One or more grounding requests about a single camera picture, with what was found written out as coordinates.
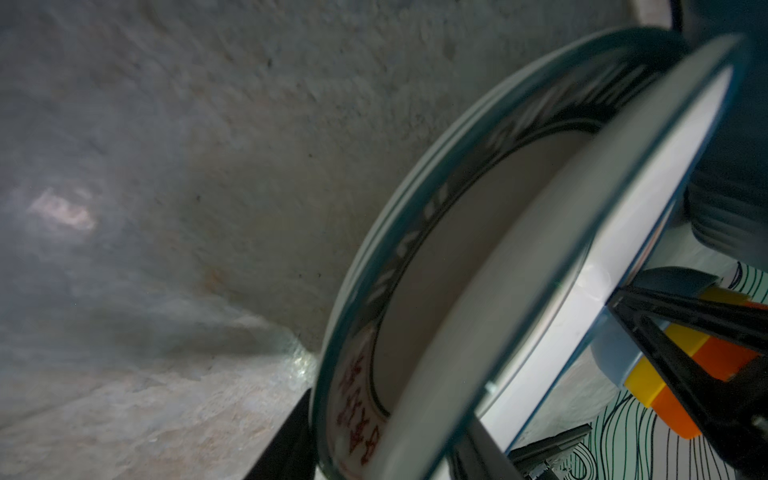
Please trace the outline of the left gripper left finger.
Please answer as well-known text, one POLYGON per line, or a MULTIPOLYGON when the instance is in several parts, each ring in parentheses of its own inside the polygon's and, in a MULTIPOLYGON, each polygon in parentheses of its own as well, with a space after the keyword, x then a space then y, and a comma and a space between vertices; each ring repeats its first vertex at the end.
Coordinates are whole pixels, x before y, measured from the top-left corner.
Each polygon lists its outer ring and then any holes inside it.
POLYGON ((315 447, 309 427, 311 390, 300 398, 244 480, 312 480, 315 447))

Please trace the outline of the white plate teal line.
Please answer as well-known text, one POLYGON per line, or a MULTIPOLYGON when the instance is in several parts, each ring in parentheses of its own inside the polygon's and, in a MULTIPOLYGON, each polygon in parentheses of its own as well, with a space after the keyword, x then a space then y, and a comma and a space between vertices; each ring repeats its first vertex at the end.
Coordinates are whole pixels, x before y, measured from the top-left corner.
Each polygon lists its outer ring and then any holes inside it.
POLYGON ((515 439, 667 212, 748 64, 740 35, 694 50, 680 38, 683 58, 503 234, 428 343, 359 479, 429 477, 470 419, 501 451, 515 439))

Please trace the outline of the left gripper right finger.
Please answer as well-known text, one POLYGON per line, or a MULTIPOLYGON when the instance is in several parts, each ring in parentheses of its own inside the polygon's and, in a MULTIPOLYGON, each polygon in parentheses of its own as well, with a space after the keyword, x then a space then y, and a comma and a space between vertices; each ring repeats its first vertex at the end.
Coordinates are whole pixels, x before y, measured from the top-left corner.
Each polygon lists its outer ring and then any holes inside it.
POLYGON ((458 480, 524 480, 498 448, 479 419, 467 422, 452 448, 452 478, 458 480))

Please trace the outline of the teal rim lettered plate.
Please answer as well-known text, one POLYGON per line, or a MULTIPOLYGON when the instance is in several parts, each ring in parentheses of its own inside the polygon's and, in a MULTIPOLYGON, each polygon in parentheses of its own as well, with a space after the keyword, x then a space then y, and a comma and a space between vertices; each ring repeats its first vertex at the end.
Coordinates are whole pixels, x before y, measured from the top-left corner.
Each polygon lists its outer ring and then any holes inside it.
POLYGON ((506 230, 686 51, 659 28, 578 40, 501 81, 422 156, 366 235, 325 332, 309 408, 325 477, 362 477, 428 343, 506 230))

